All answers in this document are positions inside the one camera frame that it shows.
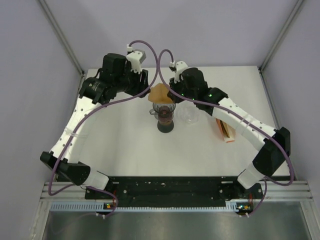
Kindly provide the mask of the brown paper coffee filter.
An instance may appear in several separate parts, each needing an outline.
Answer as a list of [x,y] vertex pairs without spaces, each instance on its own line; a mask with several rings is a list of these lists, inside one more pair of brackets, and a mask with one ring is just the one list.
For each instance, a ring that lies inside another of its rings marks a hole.
[[154,104],[172,104],[173,100],[168,97],[169,90],[163,83],[158,83],[150,88],[148,100]]

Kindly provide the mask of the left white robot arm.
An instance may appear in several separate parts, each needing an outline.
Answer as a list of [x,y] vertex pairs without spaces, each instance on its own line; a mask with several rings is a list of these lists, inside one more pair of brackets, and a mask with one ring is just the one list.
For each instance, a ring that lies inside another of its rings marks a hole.
[[90,186],[102,198],[109,198],[114,187],[109,177],[80,161],[89,133],[99,115],[98,110],[118,93],[141,94],[148,86],[148,71],[142,68],[146,54],[132,50],[126,56],[108,53],[96,76],[82,83],[73,113],[57,143],[44,151],[40,160],[74,185]]

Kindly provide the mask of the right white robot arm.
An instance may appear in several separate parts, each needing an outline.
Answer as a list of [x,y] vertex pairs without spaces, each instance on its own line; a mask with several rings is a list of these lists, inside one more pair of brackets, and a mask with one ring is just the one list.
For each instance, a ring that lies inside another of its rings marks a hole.
[[270,181],[284,163],[287,164],[290,175],[287,184],[293,183],[294,171],[289,158],[291,137],[288,129],[276,129],[248,114],[224,91],[217,87],[209,87],[198,68],[181,63],[170,67],[170,70],[175,76],[169,80],[168,96],[175,103],[184,100],[194,103],[199,110],[231,126],[258,151],[233,185],[233,192],[237,197],[245,198],[251,193],[252,186],[260,180]]

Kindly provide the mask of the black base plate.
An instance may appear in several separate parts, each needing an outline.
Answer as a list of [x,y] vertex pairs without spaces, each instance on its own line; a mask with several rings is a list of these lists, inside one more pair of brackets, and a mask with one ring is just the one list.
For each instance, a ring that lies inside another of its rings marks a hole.
[[105,191],[119,207],[224,207],[230,200],[257,200],[262,186],[242,187],[234,176],[113,176]]

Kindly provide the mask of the aluminium frame rail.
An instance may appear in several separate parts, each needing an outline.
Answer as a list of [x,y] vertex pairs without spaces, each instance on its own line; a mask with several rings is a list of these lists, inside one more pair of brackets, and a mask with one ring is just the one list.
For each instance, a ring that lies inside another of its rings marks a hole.
[[71,45],[69,44],[65,34],[63,33],[60,25],[58,24],[54,14],[52,13],[48,3],[46,0],[36,0],[37,4],[39,5],[40,9],[42,10],[43,15],[48,20],[55,36],[57,37],[61,47],[63,48],[64,52],[66,53],[67,57],[77,70],[77,72],[83,76],[85,71],[80,65],[75,52],[73,51]]

